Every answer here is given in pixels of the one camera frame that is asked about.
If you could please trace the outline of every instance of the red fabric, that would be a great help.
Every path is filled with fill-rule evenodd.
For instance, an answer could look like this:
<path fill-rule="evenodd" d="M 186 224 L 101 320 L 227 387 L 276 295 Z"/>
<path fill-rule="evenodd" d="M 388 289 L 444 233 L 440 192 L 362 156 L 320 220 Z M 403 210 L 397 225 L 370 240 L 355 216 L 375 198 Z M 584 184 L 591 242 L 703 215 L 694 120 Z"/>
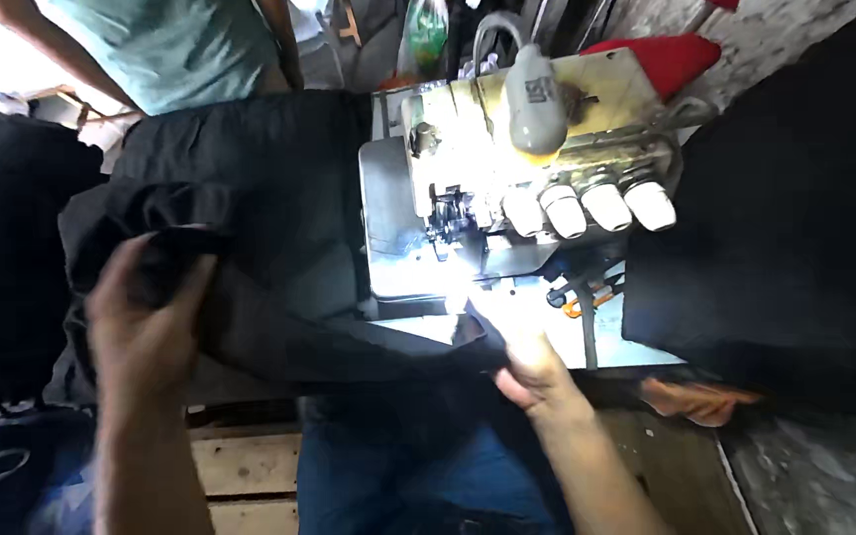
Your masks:
<path fill-rule="evenodd" d="M 732 12 L 738 10 L 738 0 L 708 0 L 708 2 Z"/>
<path fill-rule="evenodd" d="M 663 102 L 672 98 L 687 83 L 696 80 L 707 68 L 715 65 L 722 47 L 695 33 L 639 39 L 611 39 L 597 43 L 580 53 L 604 53 L 627 48 L 636 54 L 639 65 L 646 71 L 652 87 Z"/>

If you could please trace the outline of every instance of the sewing machine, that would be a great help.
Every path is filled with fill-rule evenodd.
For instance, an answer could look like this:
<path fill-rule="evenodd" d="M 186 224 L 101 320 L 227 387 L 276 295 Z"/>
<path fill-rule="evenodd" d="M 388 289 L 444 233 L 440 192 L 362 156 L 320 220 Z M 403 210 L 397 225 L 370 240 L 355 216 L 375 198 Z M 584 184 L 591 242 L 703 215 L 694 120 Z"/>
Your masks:
<path fill-rule="evenodd" d="M 551 66 L 554 86 L 526 89 L 530 99 L 564 103 L 566 137 L 552 154 L 512 143 L 508 69 L 374 97 L 384 113 L 360 165 L 380 303 L 424 304 L 453 281 L 529 274 L 557 249 L 616 239 L 635 219 L 652 230 L 675 222 L 674 130 L 705 122 L 714 106 L 666 108 L 627 49 Z"/>

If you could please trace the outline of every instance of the hand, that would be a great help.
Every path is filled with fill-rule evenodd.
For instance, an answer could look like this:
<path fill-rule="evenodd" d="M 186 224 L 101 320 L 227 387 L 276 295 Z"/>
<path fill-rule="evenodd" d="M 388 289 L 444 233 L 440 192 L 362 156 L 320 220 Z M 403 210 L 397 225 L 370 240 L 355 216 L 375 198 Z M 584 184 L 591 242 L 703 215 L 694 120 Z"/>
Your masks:
<path fill-rule="evenodd" d="M 170 304 L 149 310 L 130 302 L 126 289 L 150 236 L 114 250 L 86 301 L 102 403 L 178 400 L 193 369 L 194 322 L 216 257 L 201 256 Z"/>
<path fill-rule="evenodd" d="M 511 363 L 493 377 L 507 399 L 531 417 L 555 413 L 574 400 L 586 401 L 543 328 L 516 301 L 479 287 L 469 299 L 507 344 Z"/>

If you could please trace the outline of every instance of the concrete wall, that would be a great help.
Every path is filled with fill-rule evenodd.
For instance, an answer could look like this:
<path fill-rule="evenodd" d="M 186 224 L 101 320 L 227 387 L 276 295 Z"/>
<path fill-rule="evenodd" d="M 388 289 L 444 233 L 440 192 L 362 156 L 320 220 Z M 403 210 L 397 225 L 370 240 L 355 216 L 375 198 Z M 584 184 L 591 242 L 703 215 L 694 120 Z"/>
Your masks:
<path fill-rule="evenodd" d="M 608 37 L 678 33 L 703 0 L 619 0 Z M 691 92 L 721 107 L 793 62 L 813 43 L 856 17 L 856 0 L 742 0 L 735 13 L 717 11 L 699 33 L 722 45 L 722 59 Z"/>

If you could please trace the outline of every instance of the denim pants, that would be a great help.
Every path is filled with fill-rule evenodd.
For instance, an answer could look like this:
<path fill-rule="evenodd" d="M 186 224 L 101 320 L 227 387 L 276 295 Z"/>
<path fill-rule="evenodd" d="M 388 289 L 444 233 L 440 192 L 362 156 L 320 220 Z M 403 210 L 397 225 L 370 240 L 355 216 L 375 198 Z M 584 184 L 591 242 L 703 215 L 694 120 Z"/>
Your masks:
<path fill-rule="evenodd" d="M 382 533 L 443 502 L 572 533 L 524 413 L 480 375 L 303 398 L 300 533 Z"/>

